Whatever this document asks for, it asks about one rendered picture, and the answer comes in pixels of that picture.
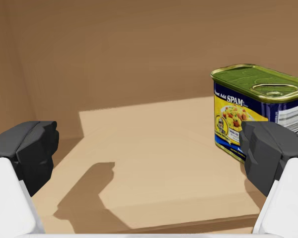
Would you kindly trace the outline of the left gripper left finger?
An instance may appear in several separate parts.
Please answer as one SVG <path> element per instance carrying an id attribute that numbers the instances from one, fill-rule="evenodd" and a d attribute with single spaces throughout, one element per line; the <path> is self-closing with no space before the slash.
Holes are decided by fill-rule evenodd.
<path id="1" fill-rule="evenodd" d="M 0 235 L 43 234 L 32 196 L 51 178 L 56 121 L 27 121 L 0 134 Z"/>

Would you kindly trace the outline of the green and blue rectangular can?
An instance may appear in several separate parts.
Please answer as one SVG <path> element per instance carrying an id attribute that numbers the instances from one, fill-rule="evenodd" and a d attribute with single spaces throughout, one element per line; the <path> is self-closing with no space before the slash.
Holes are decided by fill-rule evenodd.
<path id="1" fill-rule="evenodd" d="M 255 64 L 211 72 L 214 81 L 215 144 L 240 162 L 244 121 L 271 121 L 298 134 L 298 77 Z"/>

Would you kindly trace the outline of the pale wooden shelf unit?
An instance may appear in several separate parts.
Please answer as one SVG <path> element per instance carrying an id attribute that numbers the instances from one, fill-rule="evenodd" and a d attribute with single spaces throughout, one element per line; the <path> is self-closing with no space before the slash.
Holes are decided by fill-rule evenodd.
<path id="1" fill-rule="evenodd" d="M 251 232 L 265 198 L 213 138 L 237 63 L 298 77 L 298 0 L 0 0 L 0 133 L 60 133 L 46 232 Z"/>

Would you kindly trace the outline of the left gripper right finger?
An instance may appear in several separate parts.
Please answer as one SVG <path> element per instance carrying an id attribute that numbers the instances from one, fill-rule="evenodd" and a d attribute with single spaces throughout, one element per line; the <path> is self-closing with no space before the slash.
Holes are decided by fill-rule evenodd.
<path id="1" fill-rule="evenodd" d="M 266 196 L 255 234 L 298 235 L 298 135 L 268 121 L 245 121 L 239 135 L 249 181 Z"/>

